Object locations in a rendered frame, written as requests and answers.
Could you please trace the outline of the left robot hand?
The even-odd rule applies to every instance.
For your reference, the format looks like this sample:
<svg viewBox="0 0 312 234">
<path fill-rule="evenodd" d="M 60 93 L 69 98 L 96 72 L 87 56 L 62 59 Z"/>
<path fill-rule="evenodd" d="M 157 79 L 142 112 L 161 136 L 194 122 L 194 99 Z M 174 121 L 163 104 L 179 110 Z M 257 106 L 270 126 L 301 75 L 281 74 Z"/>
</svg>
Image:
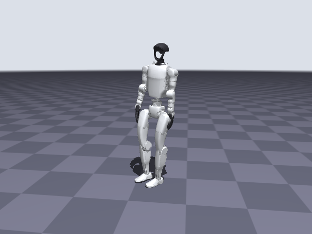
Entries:
<svg viewBox="0 0 312 234">
<path fill-rule="evenodd" d="M 169 118 L 171 119 L 170 123 L 167 125 L 167 129 L 169 130 L 173 124 L 173 119 L 174 119 L 174 116 L 172 117 L 172 114 L 168 114 Z"/>
</svg>

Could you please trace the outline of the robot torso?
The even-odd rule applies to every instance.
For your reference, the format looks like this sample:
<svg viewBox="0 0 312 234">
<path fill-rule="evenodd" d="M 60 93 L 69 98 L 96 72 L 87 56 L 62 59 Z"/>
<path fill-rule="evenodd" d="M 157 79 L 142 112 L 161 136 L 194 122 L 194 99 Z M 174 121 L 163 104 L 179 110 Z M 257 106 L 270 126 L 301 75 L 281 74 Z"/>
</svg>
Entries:
<svg viewBox="0 0 312 234">
<path fill-rule="evenodd" d="M 162 101 L 159 98 L 165 98 L 166 92 L 169 90 L 167 68 L 170 66 L 164 63 L 161 64 L 163 65 L 150 64 L 147 73 L 148 94 L 150 97 L 155 98 L 151 99 L 153 102 L 152 105 L 149 105 L 149 116 L 156 119 L 161 115 L 161 111 L 165 111 L 165 106 L 162 105 Z"/>
</svg>

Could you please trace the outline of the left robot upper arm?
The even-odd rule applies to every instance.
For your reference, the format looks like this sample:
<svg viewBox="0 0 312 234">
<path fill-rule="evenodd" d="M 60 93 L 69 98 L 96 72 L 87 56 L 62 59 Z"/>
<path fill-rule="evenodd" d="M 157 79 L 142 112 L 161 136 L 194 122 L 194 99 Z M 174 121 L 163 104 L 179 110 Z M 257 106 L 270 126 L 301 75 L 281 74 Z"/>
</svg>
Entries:
<svg viewBox="0 0 312 234">
<path fill-rule="evenodd" d="M 173 91 L 175 91 L 176 88 L 178 70 L 168 67 L 167 74 L 169 76 L 169 90 L 166 92 L 166 97 L 173 98 Z"/>
</svg>

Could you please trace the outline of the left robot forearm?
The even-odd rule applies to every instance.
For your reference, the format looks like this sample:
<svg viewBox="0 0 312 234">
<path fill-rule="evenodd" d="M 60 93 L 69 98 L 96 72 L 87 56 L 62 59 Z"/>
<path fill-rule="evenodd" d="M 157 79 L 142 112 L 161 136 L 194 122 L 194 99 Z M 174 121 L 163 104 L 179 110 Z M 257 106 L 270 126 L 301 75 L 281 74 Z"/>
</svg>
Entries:
<svg viewBox="0 0 312 234">
<path fill-rule="evenodd" d="M 167 114 L 172 114 L 172 117 L 175 115 L 174 113 L 175 100 L 176 100 L 176 94 L 175 94 L 175 91 L 173 91 L 173 98 L 168 99 L 168 108 L 167 108 L 167 111 L 168 111 Z"/>
</svg>

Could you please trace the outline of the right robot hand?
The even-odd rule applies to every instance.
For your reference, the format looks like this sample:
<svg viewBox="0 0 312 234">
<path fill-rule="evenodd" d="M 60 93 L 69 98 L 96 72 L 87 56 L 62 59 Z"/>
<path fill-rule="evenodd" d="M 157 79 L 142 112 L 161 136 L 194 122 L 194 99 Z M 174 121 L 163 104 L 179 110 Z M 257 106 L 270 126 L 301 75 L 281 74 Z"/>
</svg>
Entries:
<svg viewBox="0 0 312 234">
<path fill-rule="evenodd" d="M 137 106 L 136 106 L 136 109 L 135 109 L 135 111 L 136 111 L 136 115 L 135 115 L 135 116 L 136 116 L 136 122 L 137 122 L 137 123 L 138 123 L 138 116 L 139 116 L 139 111 L 140 111 L 139 108 L 140 108 L 140 106 L 137 105 Z"/>
</svg>

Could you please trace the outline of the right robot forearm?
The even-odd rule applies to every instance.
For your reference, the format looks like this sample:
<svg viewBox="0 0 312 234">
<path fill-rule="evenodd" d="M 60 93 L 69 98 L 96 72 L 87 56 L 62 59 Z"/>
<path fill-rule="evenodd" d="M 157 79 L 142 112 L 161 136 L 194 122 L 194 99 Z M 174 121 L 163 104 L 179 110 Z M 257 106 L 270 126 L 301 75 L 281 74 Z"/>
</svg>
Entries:
<svg viewBox="0 0 312 234">
<path fill-rule="evenodd" d="M 141 105 L 142 105 L 143 100 L 144 100 L 144 96 L 145 96 L 145 93 L 140 91 L 140 90 L 138 90 L 138 97 L 137 97 L 135 108 L 136 108 L 137 105 L 139 105 L 140 108 L 141 108 Z"/>
</svg>

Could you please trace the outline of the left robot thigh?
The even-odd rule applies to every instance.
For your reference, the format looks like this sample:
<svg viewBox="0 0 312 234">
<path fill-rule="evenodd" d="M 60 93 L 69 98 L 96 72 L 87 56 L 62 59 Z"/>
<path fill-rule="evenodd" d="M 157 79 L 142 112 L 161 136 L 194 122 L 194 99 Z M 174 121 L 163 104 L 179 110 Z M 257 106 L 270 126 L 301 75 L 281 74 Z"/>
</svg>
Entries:
<svg viewBox="0 0 312 234">
<path fill-rule="evenodd" d="M 155 131 L 155 145 L 156 149 L 159 150 L 159 154 L 162 151 L 166 135 L 168 132 L 167 125 L 170 123 L 171 119 L 169 118 L 167 112 L 161 111 L 161 115 L 158 118 L 156 131 Z"/>
</svg>

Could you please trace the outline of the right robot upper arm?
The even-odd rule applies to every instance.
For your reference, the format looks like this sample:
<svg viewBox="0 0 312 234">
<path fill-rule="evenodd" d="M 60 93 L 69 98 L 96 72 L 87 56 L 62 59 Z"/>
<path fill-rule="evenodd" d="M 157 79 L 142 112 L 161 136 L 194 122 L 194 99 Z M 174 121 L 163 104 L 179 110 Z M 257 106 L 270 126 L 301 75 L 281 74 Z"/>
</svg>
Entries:
<svg viewBox="0 0 312 234">
<path fill-rule="evenodd" d="M 139 86 L 139 90 L 142 92 L 146 92 L 147 89 L 147 73 L 148 73 L 148 66 L 144 65 L 142 67 L 142 84 Z"/>
</svg>

